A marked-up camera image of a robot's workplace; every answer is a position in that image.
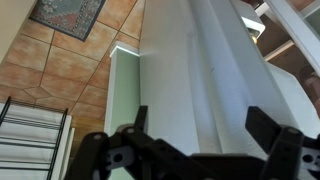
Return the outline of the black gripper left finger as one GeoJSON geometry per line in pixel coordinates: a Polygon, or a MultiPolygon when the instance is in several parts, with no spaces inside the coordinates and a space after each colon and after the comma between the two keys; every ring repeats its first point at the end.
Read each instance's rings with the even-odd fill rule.
{"type": "Polygon", "coordinates": [[[133,124],[121,125],[109,137],[86,135],[63,180],[108,180],[124,168],[137,180],[214,180],[214,174],[162,139],[147,133],[148,107],[140,106],[133,124]]]}

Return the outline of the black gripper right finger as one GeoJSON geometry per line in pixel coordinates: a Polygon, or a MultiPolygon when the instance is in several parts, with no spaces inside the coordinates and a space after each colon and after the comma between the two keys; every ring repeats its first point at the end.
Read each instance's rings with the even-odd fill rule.
{"type": "Polygon", "coordinates": [[[248,107],[245,128],[268,155],[260,180],[297,180],[301,169],[320,180],[319,136],[278,124],[257,106],[248,107]]]}

